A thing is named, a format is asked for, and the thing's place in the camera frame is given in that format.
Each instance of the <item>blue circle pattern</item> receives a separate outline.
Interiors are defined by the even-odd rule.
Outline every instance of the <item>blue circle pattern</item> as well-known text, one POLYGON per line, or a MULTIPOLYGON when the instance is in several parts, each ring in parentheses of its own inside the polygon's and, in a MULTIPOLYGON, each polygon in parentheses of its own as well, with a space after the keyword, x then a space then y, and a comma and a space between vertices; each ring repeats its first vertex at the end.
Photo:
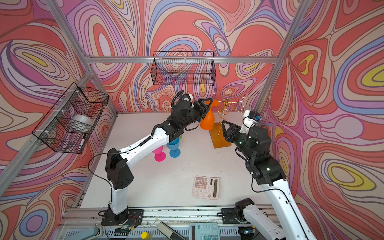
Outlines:
POLYGON ((33 236, 36 236, 38 235, 39 233, 41 233, 44 229, 45 229, 45 226, 48 222, 48 214, 45 210, 36 210, 36 211, 33 211, 31 212, 30 214, 28 214, 24 219, 23 221, 21 222, 20 224, 20 227, 19 227, 19 230, 20 230, 20 233, 25 236, 25 237, 33 237, 33 236), (43 219, 43 222, 41 223, 41 226, 34 232, 31 232, 27 229, 26 227, 26 224, 28 223, 28 221, 34 217, 34 216, 39 216, 43 219))

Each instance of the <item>calculator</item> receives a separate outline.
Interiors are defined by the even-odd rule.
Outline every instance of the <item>calculator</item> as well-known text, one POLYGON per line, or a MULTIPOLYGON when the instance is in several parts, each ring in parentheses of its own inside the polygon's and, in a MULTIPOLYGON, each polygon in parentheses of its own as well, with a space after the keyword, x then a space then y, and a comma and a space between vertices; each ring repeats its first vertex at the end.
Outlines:
POLYGON ((191 223, 189 240, 220 240, 218 224, 216 222, 191 223))
POLYGON ((196 176, 194 178, 192 196, 204 199, 218 199, 218 177, 196 176))

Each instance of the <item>blue calculator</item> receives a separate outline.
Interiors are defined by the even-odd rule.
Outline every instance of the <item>blue calculator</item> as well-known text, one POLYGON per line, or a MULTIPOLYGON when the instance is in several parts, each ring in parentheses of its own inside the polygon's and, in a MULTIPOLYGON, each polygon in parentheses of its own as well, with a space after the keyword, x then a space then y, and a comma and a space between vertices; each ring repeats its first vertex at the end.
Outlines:
POLYGON ((189 240, 220 240, 220 232, 216 222, 191 223, 189 240))

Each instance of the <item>wooden board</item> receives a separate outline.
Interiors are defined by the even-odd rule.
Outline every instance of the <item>wooden board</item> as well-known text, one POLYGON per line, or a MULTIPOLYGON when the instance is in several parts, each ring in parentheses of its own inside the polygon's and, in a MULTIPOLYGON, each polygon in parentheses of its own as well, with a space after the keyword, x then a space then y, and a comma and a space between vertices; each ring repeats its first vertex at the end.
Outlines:
POLYGON ((212 130, 209 130, 209 134, 211 135, 212 143, 214 144, 214 148, 220 147, 230 147, 232 144, 227 142, 223 137, 223 128, 222 125, 218 122, 214 124, 212 130))

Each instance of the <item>black wire mesh basket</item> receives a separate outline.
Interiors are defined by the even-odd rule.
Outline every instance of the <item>black wire mesh basket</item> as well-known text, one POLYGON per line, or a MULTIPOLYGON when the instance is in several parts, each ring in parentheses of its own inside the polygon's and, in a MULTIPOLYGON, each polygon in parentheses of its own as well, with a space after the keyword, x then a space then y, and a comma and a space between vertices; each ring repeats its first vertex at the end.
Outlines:
POLYGON ((154 51, 153 58, 153 85, 215 85, 213 51, 154 51))
POLYGON ((96 127, 109 96, 89 87, 78 87, 48 126, 32 134, 55 152, 82 153, 96 127))

